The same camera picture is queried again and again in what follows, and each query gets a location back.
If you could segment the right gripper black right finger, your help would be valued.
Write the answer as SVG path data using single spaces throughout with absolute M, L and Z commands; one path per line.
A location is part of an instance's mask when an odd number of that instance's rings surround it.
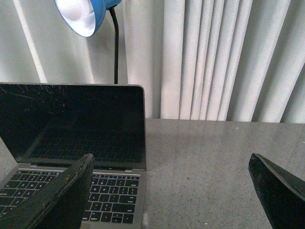
M 248 170 L 274 229 L 305 227 L 305 182 L 260 154 L 252 154 Z

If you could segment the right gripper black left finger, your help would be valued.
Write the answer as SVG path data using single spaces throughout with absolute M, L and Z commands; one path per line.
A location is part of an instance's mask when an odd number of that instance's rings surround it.
M 2 229 L 79 229 L 94 166 L 86 154 L 35 195 L 0 218 Z

